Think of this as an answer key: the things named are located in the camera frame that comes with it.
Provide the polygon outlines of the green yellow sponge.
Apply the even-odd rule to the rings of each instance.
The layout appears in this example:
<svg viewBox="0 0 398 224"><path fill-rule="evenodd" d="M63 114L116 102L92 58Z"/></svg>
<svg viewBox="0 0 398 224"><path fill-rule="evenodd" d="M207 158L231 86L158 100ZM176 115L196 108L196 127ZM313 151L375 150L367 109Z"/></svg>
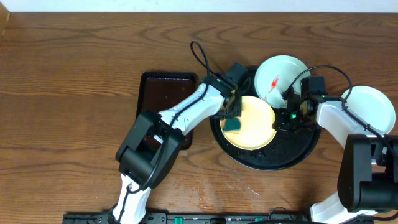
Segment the green yellow sponge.
<svg viewBox="0 0 398 224"><path fill-rule="evenodd" d="M239 131L241 122L238 118L225 119L221 127L223 131Z"/></svg>

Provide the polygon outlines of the yellow plate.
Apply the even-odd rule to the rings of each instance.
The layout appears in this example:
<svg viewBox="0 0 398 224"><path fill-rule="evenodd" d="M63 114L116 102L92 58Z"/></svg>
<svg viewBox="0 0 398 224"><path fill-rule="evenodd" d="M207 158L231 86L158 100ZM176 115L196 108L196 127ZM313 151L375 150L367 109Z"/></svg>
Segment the yellow plate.
<svg viewBox="0 0 398 224"><path fill-rule="evenodd" d="M242 112L238 118L241 122L239 131L223 131L222 135L229 143L240 149L253 151L269 144L276 135L272 127L275 121L274 110L262 99L255 96L242 97Z"/></svg>

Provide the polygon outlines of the pale blue plate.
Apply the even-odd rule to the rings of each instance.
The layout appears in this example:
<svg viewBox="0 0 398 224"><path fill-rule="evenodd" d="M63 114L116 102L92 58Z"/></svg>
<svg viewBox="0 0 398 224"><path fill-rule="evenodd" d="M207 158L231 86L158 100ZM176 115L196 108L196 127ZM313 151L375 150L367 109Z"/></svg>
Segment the pale blue plate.
<svg viewBox="0 0 398 224"><path fill-rule="evenodd" d="M299 59L278 55L263 62L254 76L254 88L259 98L273 108L286 108L282 97L295 78L307 69Z"/></svg>
<svg viewBox="0 0 398 224"><path fill-rule="evenodd" d="M396 111L390 99L370 86L354 86L348 106L373 128L389 134L396 122Z"/></svg>

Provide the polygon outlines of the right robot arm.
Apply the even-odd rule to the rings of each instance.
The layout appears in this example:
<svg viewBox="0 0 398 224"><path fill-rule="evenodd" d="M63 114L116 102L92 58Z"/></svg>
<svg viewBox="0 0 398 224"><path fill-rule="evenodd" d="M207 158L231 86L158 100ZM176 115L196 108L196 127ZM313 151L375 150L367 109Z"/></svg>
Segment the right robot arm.
<svg viewBox="0 0 398 224"><path fill-rule="evenodd" d="M276 126L284 131L325 129L344 149L337 191L310 207L310 221L381 221L380 213L397 210L397 136L365 123L344 99L294 95L277 110Z"/></svg>

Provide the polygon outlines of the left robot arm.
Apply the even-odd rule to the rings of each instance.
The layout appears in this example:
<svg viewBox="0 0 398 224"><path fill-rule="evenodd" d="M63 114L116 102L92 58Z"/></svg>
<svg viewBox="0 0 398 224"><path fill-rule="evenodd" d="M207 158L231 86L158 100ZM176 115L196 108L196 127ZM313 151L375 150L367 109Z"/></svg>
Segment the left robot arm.
<svg viewBox="0 0 398 224"><path fill-rule="evenodd" d="M179 104L158 113L144 111L136 118L115 155L122 188L110 223L139 223L144 218L151 190L170 172L187 133L208 117L227 117L246 79L246 74L210 75Z"/></svg>

